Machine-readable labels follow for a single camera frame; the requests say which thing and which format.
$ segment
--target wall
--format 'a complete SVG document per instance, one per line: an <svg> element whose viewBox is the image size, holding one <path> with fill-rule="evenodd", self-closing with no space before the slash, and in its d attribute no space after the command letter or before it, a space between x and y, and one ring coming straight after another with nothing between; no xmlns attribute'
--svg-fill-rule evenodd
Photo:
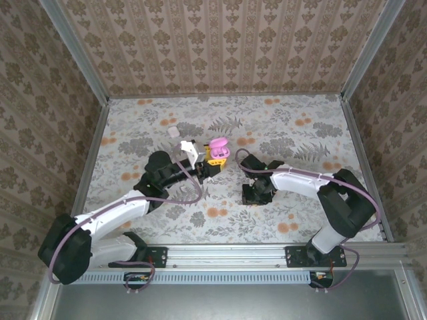
<svg viewBox="0 0 427 320"><path fill-rule="evenodd" d="M113 97L339 92L385 0L60 0Z"/></svg>
<svg viewBox="0 0 427 320"><path fill-rule="evenodd" d="M350 100L397 241L427 293L427 1L407 0Z"/></svg>
<svg viewBox="0 0 427 320"><path fill-rule="evenodd" d="M24 319L36 254L69 213L100 106L37 1L0 1L0 319Z"/></svg>

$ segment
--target yellow object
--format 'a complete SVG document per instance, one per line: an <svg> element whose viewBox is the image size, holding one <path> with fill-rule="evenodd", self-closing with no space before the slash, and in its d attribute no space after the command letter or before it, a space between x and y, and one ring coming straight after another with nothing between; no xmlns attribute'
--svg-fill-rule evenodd
<svg viewBox="0 0 427 320"><path fill-rule="evenodd" d="M225 159L212 159L211 158L211 149L209 148L209 145L204 145L205 150L206 150L206 156L205 156L205 160L207 161L207 163L209 163L210 165L219 165L221 171L224 169L224 167L226 166L226 162L227 162L227 158Z"/></svg>

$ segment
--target pink object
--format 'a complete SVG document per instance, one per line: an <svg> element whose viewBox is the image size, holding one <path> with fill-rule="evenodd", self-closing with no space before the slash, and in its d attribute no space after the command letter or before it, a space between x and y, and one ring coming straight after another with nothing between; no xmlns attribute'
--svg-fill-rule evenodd
<svg viewBox="0 0 427 320"><path fill-rule="evenodd" d="M228 140L226 137L221 137L209 142L212 159L227 159L230 156L230 150L226 147Z"/></svg>

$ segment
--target floral patterned floor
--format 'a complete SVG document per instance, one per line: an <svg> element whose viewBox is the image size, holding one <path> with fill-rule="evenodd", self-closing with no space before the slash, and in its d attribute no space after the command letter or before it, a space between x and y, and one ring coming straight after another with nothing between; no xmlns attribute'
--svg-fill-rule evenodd
<svg viewBox="0 0 427 320"><path fill-rule="evenodd" d="M232 158L245 147L266 163L279 159L319 172L343 167L362 179L337 95L121 99L109 105L86 212L127 193L141 177L150 153L170 152L182 139L207 143L226 136ZM169 136L172 125L181 137ZM244 206L241 190L247 182L229 159L220 175L204 183L198 204L164 204L116 233L130 229L148 243L159 244L306 242L326 220L319 201L295 193L279 192L266 206ZM188 181L173 186L169 194L173 199L196 196ZM382 237L375 226L355 240Z"/></svg>

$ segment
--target cable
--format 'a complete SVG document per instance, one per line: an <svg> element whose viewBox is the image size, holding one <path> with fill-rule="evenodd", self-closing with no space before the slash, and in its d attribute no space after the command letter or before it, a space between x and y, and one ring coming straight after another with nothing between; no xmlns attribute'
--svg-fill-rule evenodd
<svg viewBox="0 0 427 320"><path fill-rule="evenodd" d="M196 180L187 172L187 170L185 170L184 166L177 160L176 154L179 153L181 144L177 144L172 151L172 159L176 162L176 164L178 165L178 167L184 172L184 174L187 176L187 178L194 184L194 187L197 191L197 198L194 200L190 200L190 201L178 201L178 200L171 200L171 199L162 199L162 198L156 198L156 197L145 197L145 196L140 196L140 197L132 197L129 199L126 199L126 203L131 203L133 201L139 201L139 200L146 200L146 201L159 201L159 202L164 202L164 203L173 203L176 205L192 205L194 203L197 203L202 197L203 197L203 191L201 190L201 187L199 186L199 184L196 182ZM120 205L123 205L123 202L117 202L117 203L113 203L112 205L109 205L108 207L100 210L97 213L94 213L92 216L86 218L85 220L83 220L81 223L78 223L76 226L74 226L70 231L68 231L68 233L64 236L64 238L62 238L61 242L59 242L55 252L52 255L52 259L51 262L49 264L49 269L47 271L47 277L49 278L50 282L52 282L53 284L60 284L60 281L57 281L53 278L53 266L55 265L56 259L58 258L59 252L61 251L62 247L64 246L64 244L68 241L68 239L70 238L70 236L72 236L78 229L80 229L81 226L85 225L86 223L89 223L90 221L98 218L100 215L116 208L119 207Z"/></svg>
<svg viewBox="0 0 427 320"><path fill-rule="evenodd" d="M288 169L284 169L284 168L277 168L277 169L266 169L266 170L252 170L252 169L248 169L245 168L242 164L240 164L240 162L238 161L238 155L240 152L246 152L248 154L250 154L250 152L244 148L238 149L236 151L236 156L234 157L234 159L236 160L236 163L238 164L239 168L247 171L247 172L251 172L251 173L275 173L275 172L288 172L288 173L297 173L298 175L305 175L307 177L312 177L312 178L318 178L318 179L324 179L324 180L328 180L331 181L333 183L336 183L338 185L342 185L343 187L349 188L357 193L359 193L360 195L363 195L365 198L367 198L367 200L369 200L369 202L371 202L371 204L374 206L375 211L376 211L376 218L375 221L365 225L363 228L361 228L361 231L363 230L367 230L369 228L372 228L373 226L379 224L379 222L381 221L381 210L378 206L378 204L375 202L375 200L370 196L369 193L365 192L364 190L361 190L347 182L329 177L327 175L323 175L323 174L319 174L316 172L311 172L311 171L305 171L305 170L300 170L300 169L294 169L294 168L288 168Z"/></svg>
<svg viewBox="0 0 427 320"><path fill-rule="evenodd" d="M138 293L141 290L144 290L146 287L148 287L148 285L150 284L150 282L152 282L153 279L154 279L155 267L151 263L143 262L143 261L115 261L115 263L118 263L120 265L147 265L151 269L151 275L150 275L150 277L148 278L147 282L145 282L145 284L142 287L140 287L139 289L131 289L131 288L129 288L129 280L132 279L132 278L140 277L140 275L130 275L128 278L126 278L125 287L127 289L127 293L129 293L131 291L133 291L134 293Z"/></svg>
<svg viewBox="0 0 427 320"><path fill-rule="evenodd" d="M236 151L236 155L235 155L234 159L236 160L236 163L238 164L239 168L242 169L242 170L244 170L244 171L247 171L247 172L250 172L250 173L275 173L275 172L297 173L299 175L305 175L307 177L324 179L324 180L331 181L333 183L337 183L338 185L342 185L343 187L347 187L347 188L349 188L349 189L351 189L351 190L359 193L360 195L364 196L365 198L367 198L367 200L369 200L369 202L371 202L371 204L375 208L376 218L375 218L374 222L369 223L368 225L365 225L363 228L361 228L361 231L367 230L369 228L372 228L373 226L379 224L379 222L381 221L381 210L380 210L377 202L370 196L369 193L365 192L364 190L361 190L361 189L359 189L359 188L357 188L357 187L355 187L355 186L353 186L353 185L351 185L351 184L349 184L347 182L344 182L344 181L341 181L341 180L329 177L327 175L322 175L322 174L319 174L319 173L315 173L315 172L311 172L311 171L304 171L304 170L300 170L300 169L294 169L294 168L288 168L288 169L277 168L277 169L266 169L266 170L252 170L252 169L248 169L248 168L244 167L239 162L238 156L239 156L239 153L242 152L242 151L246 152L248 155L250 155L251 153L247 149L244 149L244 148L238 149ZM357 252L356 250L353 250L353 249L351 249L349 247L345 247L345 246L342 245L347 240L348 240L348 238L344 239L341 242L340 247L343 248L344 250L347 250L347 251L350 251L350 252L354 253L356 255L356 261L354 262L352 268L347 273L347 275L344 277L344 279L342 279L336 285L333 285L333 286L331 286L329 288L324 288L321 284L319 284L319 283L317 283L315 281L312 281L312 283L314 283L314 284L318 285L319 287L323 288L325 292L327 292L327 290L333 290L333 289L336 289L336 288L340 287L352 275L352 273L354 272L354 270L356 269L356 267L359 264L359 260L360 260L360 254L359 254L359 252Z"/></svg>

